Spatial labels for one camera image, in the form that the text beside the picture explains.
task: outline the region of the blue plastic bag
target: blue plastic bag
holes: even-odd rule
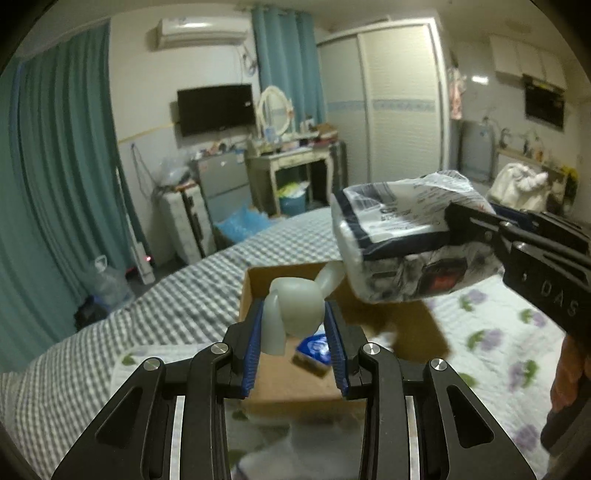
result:
[[[266,213],[250,210],[246,205],[243,205],[223,222],[216,223],[216,227],[224,236],[235,244],[269,228],[271,225],[273,225],[273,221],[269,220]]]

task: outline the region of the blue bin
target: blue bin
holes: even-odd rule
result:
[[[279,197],[281,213],[293,217],[306,212],[306,193],[296,198]]]

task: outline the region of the sliding wardrobe door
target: sliding wardrobe door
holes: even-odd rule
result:
[[[357,37],[319,47],[328,121],[347,144],[349,185],[369,181],[365,91]]]
[[[370,180],[439,170],[440,86],[429,27],[384,28],[360,34],[359,42],[368,98]]]

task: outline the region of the air conditioner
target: air conditioner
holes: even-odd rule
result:
[[[158,48],[198,45],[240,45],[251,23],[247,18],[163,18],[158,23]]]

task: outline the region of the teal curtain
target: teal curtain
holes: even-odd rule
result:
[[[257,6],[252,11],[261,89],[275,85],[291,99],[296,125],[325,120],[314,21],[310,14]]]
[[[78,302],[86,296],[92,259],[105,254],[121,270],[134,264],[115,177],[120,159],[108,54],[105,24],[27,61],[20,82],[28,194],[51,257]]]
[[[18,62],[0,76],[0,372],[21,370],[74,333],[78,298],[28,198],[17,135]]]

